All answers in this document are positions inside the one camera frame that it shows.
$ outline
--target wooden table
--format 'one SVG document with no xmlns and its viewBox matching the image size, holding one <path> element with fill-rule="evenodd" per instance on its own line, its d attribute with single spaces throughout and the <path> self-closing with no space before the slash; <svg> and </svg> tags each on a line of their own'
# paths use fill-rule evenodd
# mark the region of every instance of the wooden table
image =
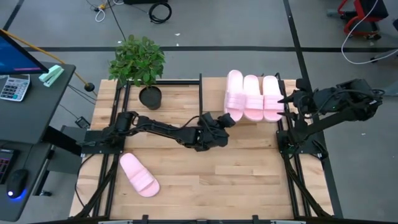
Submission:
<svg viewBox="0 0 398 224">
<path fill-rule="evenodd" d="M 287 94 L 291 94 L 295 80 L 285 80 L 285 85 Z M 202 87 L 203 111 L 210 111 L 217 118 L 223 113 L 226 79 L 204 78 Z M 102 80 L 92 129 L 103 129 L 109 124 L 115 88 L 114 81 Z M 160 88 L 163 99 L 158 110 L 149 111 L 139 102 L 140 88 L 136 87 L 131 88 L 128 110 L 176 126 L 198 115 L 197 85 L 162 85 Z M 133 153 L 155 175 L 160 183 L 160 192 L 152 198 L 139 196 L 119 167 L 111 219 L 141 219 L 142 215 L 156 220 L 249 220 L 252 215 L 259 215 L 260 219 L 293 218 L 276 131 L 276 123 L 255 123 L 243 119 L 227 129 L 230 137 L 226 147 L 206 152 L 196 152 L 178 145 L 174 140 L 149 133 L 127 138 L 124 152 Z M 84 202 L 97 188 L 102 157 L 93 156 L 81 169 L 77 191 Z M 310 155 L 300 155 L 300 159 L 308 190 L 323 209 L 332 214 L 321 162 Z M 298 189 L 296 193 L 300 214 L 303 215 Z M 103 213 L 105 201 L 106 191 L 99 214 Z M 70 215 L 80 210 L 81 205 L 75 195 Z"/>
</svg>

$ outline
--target pink slide sandal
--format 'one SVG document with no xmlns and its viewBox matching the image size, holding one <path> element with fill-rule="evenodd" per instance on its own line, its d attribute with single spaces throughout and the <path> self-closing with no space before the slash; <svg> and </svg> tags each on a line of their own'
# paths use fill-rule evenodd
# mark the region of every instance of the pink slide sandal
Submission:
<svg viewBox="0 0 398 224">
<path fill-rule="evenodd" d="M 131 153 L 120 158 L 120 164 L 130 180 L 131 185 L 143 197 L 152 197 L 160 190 L 155 177 Z"/>
<path fill-rule="evenodd" d="M 264 119 L 268 122 L 277 122 L 282 118 L 278 112 L 284 111 L 284 104 L 278 103 L 283 99 L 280 94 L 278 79 L 272 75 L 262 80 L 262 94 L 264 95 Z"/>
<path fill-rule="evenodd" d="M 243 80 L 246 95 L 244 116 L 251 121 L 261 121 L 264 117 L 264 97 L 260 93 L 259 79 L 255 75 L 246 75 Z"/>
<path fill-rule="evenodd" d="M 224 113 L 229 113 L 234 121 L 239 121 L 242 118 L 243 109 L 243 75 L 238 70 L 232 70 L 226 79 Z"/>
</svg>

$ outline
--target computer mouse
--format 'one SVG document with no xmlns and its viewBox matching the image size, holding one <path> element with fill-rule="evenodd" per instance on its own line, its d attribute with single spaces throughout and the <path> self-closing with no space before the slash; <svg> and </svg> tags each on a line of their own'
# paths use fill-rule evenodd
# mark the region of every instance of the computer mouse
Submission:
<svg viewBox="0 0 398 224">
<path fill-rule="evenodd" d="M 15 170 L 7 180 L 7 195 L 9 198 L 18 198 L 25 189 L 28 171 L 25 169 Z"/>
</svg>

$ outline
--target white cable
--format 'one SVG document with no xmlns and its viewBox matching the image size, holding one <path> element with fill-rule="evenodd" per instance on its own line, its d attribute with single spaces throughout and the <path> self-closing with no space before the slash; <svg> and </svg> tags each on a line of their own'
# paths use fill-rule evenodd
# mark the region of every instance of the white cable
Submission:
<svg viewBox="0 0 398 224">
<path fill-rule="evenodd" d="M 355 28 L 356 28 L 362 21 L 364 21 L 364 20 L 373 12 L 373 9 L 376 7 L 376 5 L 377 5 L 378 2 L 379 2 L 379 0 L 376 0 L 376 3 L 374 3 L 374 5 L 373 5 L 372 9 L 369 11 L 369 13 L 368 13 L 359 23 L 357 23 L 357 24 L 354 26 L 354 28 L 351 29 L 351 31 L 350 31 L 349 34 L 347 35 L 346 39 L 344 40 L 343 45 L 341 46 L 341 53 L 343 54 L 344 58 L 345 58 L 349 63 L 352 63 L 352 64 L 354 64 L 354 65 L 364 65 L 364 64 L 371 63 L 371 62 L 375 62 L 375 61 L 378 61 L 378 60 L 381 60 L 381 59 L 384 59 L 384 58 L 388 58 L 388 57 L 390 57 L 390 56 L 392 56 L 392 55 L 394 55 L 394 54 L 396 54 L 396 53 L 398 52 L 398 49 L 397 49 L 396 51 L 394 51 L 393 53 L 391 53 L 391 54 L 389 54 L 389 55 L 383 56 L 383 57 L 381 57 L 381 58 L 376 58 L 376 59 L 370 60 L 370 61 L 368 61 L 368 62 L 352 62 L 352 61 L 350 61 L 350 60 L 347 58 L 347 56 L 344 54 L 344 45 L 346 44 L 348 38 L 351 36 L 351 34 L 352 34 L 353 31 L 355 30 Z"/>
<path fill-rule="evenodd" d="M 97 12 L 97 15 L 95 16 L 95 21 L 96 21 L 96 22 L 102 22 L 102 21 L 104 21 L 106 14 L 105 14 L 105 12 L 104 12 L 102 9 L 98 9 L 98 10 L 99 10 L 99 11 Z M 99 15 L 101 12 L 104 14 L 104 17 L 102 17 L 102 19 L 98 20 L 98 15 Z"/>
<path fill-rule="evenodd" d="M 117 3 L 119 0 L 113 0 L 113 3 L 115 3 L 115 4 L 117 4 L 117 5 L 121 5 L 121 4 L 124 4 L 124 2 L 122 2 L 122 3 Z"/>
</svg>

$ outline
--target computer monitor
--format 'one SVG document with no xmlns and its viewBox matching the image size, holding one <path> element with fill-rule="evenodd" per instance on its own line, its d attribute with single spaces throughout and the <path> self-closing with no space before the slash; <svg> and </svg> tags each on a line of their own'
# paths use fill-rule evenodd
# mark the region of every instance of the computer monitor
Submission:
<svg viewBox="0 0 398 224">
<path fill-rule="evenodd" d="M 49 70 L 0 30 L 0 75 L 41 74 Z"/>
</svg>

